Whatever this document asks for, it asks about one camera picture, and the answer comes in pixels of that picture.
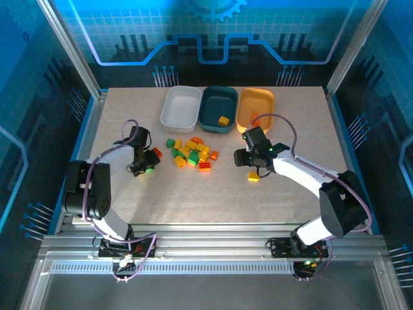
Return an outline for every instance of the plastic bin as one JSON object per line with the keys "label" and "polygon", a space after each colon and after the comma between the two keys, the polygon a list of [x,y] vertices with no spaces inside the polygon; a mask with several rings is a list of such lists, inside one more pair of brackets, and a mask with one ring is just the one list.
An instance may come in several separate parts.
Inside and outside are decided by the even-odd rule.
{"label": "plastic bin", "polygon": [[[275,112],[275,96],[272,92],[260,88],[246,88],[241,92],[238,103],[236,117],[237,130],[240,133],[246,131],[252,121],[252,115],[257,112],[258,115]],[[259,120],[259,126],[264,133],[270,130],[274,118],[266,117]]]}
{"label": "plastic bin", "polygon": [[[235,122],[238,93],[231,87],[209,86],[204,90],[199,109],[199,123],[207,132],[228,134]],[[227,127],[218,125],[218,119],[224,116],[230,120]]]}
{"label": "plastic bin", "polygon": [[196,87],[174,86],[166,95],[161,123],[169,132],[188,134],[195,130],[202,91]]}

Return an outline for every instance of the table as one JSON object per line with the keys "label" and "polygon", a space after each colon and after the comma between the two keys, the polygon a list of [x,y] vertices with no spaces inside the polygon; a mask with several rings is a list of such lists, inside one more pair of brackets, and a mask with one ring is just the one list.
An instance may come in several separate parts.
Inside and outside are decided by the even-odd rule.
{"label": "table", "polygon": [[[244,89],[234,88],[238,93]],[[328,169],[346,170],[321,87],[260,88],[275,94],[276,112],[287,117],[297,129],[297,154]],[[302,223],[319,215],[318,199],[286,177],[272,174],[257,183],[247,180],[248,172],[254,169],[234,165],[234,151],[245,147],[236,126],[225,135],[204,132],[199,125],[191,134],[167,132],[159,118],[168,89],[110,88],[108,91],[91,156],[97,156],[119,140],[122,123],[131,118],[151,132],[152,147],[163,153],[155,171],[138,176],[113,206],[124,221]],[[212,150],[219,151],[209,174],[190,167],[178,169],[165,146],[167,138],[186,141],[192,136],[199,136]],[[280,119],[274,120],[267,136],[273,144],[292,144],[292,131]]]}

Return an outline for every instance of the red toy block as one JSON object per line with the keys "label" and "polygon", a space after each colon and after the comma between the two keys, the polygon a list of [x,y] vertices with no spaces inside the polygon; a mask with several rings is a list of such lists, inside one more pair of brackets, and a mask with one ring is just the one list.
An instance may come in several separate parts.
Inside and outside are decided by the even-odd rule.
{"label": "red toy block", "polygon": [[198,138],[198,137],[192,137],[191,140],[195,143],[204,144],[204,140],[202,140],[201,138]]}
{"label": "red toy block", "polygon": [[199,163],[199,171],[201,172],[211,171],[211,163],[207,161],[204,163]]}
{"label": "red toy block", "polygon": [[159,158],[159,159],[161,159],[162,158],[162,153],[161,153],[161,151],[160,150],[158,150],[157,148],[153,148],[153,150],[155,151],[155,153],[156,153],[156,155],[157,155],[157,157]]}
{"label": "red toy block", "polygon": [[215,150],[214,152],[211,153],[211,155],[209,156],[209,158],[211,160],[217,160],[219,153]]}

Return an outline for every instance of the white plastic bin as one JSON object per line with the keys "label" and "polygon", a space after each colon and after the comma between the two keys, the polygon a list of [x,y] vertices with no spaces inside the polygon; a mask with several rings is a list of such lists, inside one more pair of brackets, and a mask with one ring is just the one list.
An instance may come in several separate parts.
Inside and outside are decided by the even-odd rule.
{"label": "white plastic bin", "polygon": [[169,132],[188,134],[195,130],[202,91],[196,87],[174,86],[166,95],[161,123]]}

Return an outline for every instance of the toy block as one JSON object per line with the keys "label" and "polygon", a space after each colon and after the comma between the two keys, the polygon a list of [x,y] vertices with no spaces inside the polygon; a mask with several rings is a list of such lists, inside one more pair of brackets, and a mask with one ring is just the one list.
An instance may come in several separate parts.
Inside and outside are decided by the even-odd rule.
{"label": "toy block", "polygon": [[204,150],[204,147],[205,146],[202,143],[200,143],[196,146],[196,150],[200,150],[202,152]]}
{"label": "toy block", "polygon": [[157,157],[159,158],[159,159],[161,159],[162,158],[162,153],[161,153],[161,151],[160,150],[158,150],[156,147],[154,147],[153,148],[153,150],[155,151],[155,153],[156,153],[156,155],[157,155]]}
{"label": "toy block", "polygon": [[191,150],[196,149],[197,145],[198,145],[198,143],[193,142],[192,140],[188,140],[188,142],[185,144],[185,146],[188,147]]}
{"label": "toy block", "polygon": [[174,147],[174,145],[175,145],[175,140],[173,140],[173,139],[168,139],[168,140],[166,141],[166,147],[167,147],[168,149],[170,149],[171,147]]}
{"label": "toy block", "polygon": [[211,163],[210,162],[199,163],[198,169],[201,172],[211,171]]}
{"label": "toy block", "polygon": [[[258,117],[258,112],[253,111],[252,116],[251,116],[251,121],[254,121]],[[257,119],[254,124],[252,124],[253,127],[258,127],[260,124],[260,119]]]}
{"label": "toy block", "polygon": [[189,152],[186,150],[186,148],[181,147],[178,149],[178,155],[180,155],[182,158],[188,158],[189,157]]}
{"label": "toy block", "polygon": [[179,168],[182,168],[186,165],[186,161],[181,156],[176,156],[174,158],[174,162]]}
{"label": "toy block", "polygon": [[258,182],[259,181],[259,176],[255,171],[251,171],[248,173],[248,181],[251,182]]}
{"label": "toy block", "polygon": [[176,139],[174,148],[179,149],[181,147],[181,143],[182,143],[181,139]]}
{"label": "toy block", "polygon": [[172,155],[175,158],[176,156],[178,156],[178,153],[176,151],[176,149],[172,148]]}
{"label": "toy block", "polygon": [[218,120],[218,125],[222,127],[228,127],[230,125],[230,120],[224,116],[221,116]]}
{"label": "toy block", "polygon": [[206,155],[205,153],[201,153],[200,155],[199,155],[199,161],[201,162],[201,163],[203,163],[204,161],[207,161],[208,160],[208,155]]}
{"label": "toy block", "polygon": [[218,156],[219,156],[219,153],[215,150],[214,152],[211,153],[211,155],[209,156],[209,158],[210,158],[211,160],[217,160]]}
{"label": "toy block", "polygon": [[202,140],[201,138],[198,138],[198,137],[192,137],[191,141],[193,141],[195,143],[204,144],[204,140]]}
{"label": "toy block", "polygon": [[198,154],[191,153],[191,155],[189,155],[188,157],[188,162],[196,166],[199,163]]}
{"label": "toy block", "polygon": [[211,151],[210,147],[205,146],[204,149],[202,150],[202,153],[209,155],[209,152]]}

